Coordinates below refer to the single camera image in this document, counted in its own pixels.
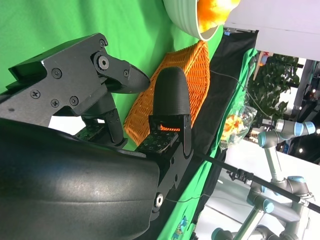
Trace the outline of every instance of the wicker basket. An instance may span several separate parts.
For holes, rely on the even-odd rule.
[[[165,55],[151,78],[150,87],[135,100],[124,122],[125,131],[137,145],[150,133],[148,116],[153,113],[154,89],[160,71],[168,67],[183,69],[189,90],[191,122],[193,125],[209,90],[209,65],[208,44],[204,41],[199,41],[195,45]]]

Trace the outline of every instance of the robotic arm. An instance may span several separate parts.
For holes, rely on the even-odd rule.
[[[235,233],[217,228],[213,234],[214,240],[303,240],[305,230],[309,226],[310,202],[314,196],[309,191],[305,179],[302,176],[289,176],[285,178],[282,174],[278,159],[276,145],[291,138],[313,134],[316,128],[312,122],[298,123],[287,120],[275,122],[275,129],[262,132],[258,135],[258,143],[264,148],[268,161],[271,183],[280,189],[299,197],[299,201],[292,201],[291,207],[278,203],[263,193],[266,187],[253,182],[247,196],[247,202],[253,209],[240,230]],[[270,214],[285,222],[285,230],[280,236],[275,235],[265,226],[258,226],[265,214]]]
[[[95,34],[10,69],[17,81],[0,96],[0,239],[134,239],[178,187],[193,156],[186,77],[177,67],[159,74],[150,134],[123,150],[111,93],[139,93],[150,80],[107,45]],[[75,136],[49,129],[53,115],[81,116],[86,127]]]

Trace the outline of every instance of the white bowl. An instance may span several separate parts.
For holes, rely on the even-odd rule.
[[[202,41],[209,41],[218,27],[200,33],[197,14],[198,0],[163,0],[171,21],[185,33]]]

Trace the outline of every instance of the green leaves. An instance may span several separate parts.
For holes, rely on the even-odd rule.
[[[268,58],[265,66],[260,67],[255,81],[252,76],[249,80],[248,92],[262,110],[275,119],[283,118],[288,106],[287,102],[279,103],[280,94],[290,90],[290,84],[300,83],[296,74],[298,60],[297,57],[274,54]],[[255,106],[252,99],[249,103]]]

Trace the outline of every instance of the ur robot arm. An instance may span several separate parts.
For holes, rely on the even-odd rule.
[[[316,131],[312,122],[292,122],[278,120],[275,129],[262,132],[258,135],[258,144],[264,148],[270,173],[271,183],[281,189],[300,197],[299,202],[292,202],[291,207],[285,206],[263,196],[266,188],[253,182],[247,196],[247,202],[253,209],[240,230],[235,233],[217,228],[213,234],[213,240],[303,240],[305,230],[309,226],[309,202],[314,196],[309,191],[305,179],[302,176],[289,176],[285,178],[278,159],[276,145],[291,138],[313,134]],[[259,225],[262,217],[270,214],[285,222],[285,230],[280,236],[275,235],[267,227]]]

